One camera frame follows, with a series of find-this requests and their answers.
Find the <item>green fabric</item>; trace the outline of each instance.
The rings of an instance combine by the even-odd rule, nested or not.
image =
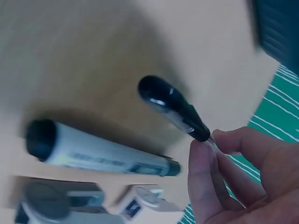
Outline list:
[[[280,65],[248,126],[284,141],[299,142],[299,76]],[[259,170],[243,156],[230,158],[253,180],[261,181]],[[232,191],[228,187],[227,189],[234,197]],[[194,224],[190,204],[184,212],[184,217],[178,223]]]

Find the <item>wooden table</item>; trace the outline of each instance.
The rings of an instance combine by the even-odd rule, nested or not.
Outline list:
[[[245,1],[0,0],[0,203],[12,223],[13,175],[99,183],[105,205],[130,184],[158,183],[188,202],[192,140],[138,97],[145,75],[181,90],[211,128],[247,124],[278,65],[256,49]],[[116,142],[173,157],[178,177],[60,168],[26,153],[23,131],[47,116]]]

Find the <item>marker body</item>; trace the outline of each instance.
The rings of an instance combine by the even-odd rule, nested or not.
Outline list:
[[[33,121],[26,134],[27,151],[55,166],[126,174],[176,176],[180,164],[44,119]]]

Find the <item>black pen cap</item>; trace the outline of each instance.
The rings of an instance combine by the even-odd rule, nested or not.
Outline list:
[[[50,119],[32,121],[26,129],[26,149],[39,161],[46,161],[55,147],[57,127]]]

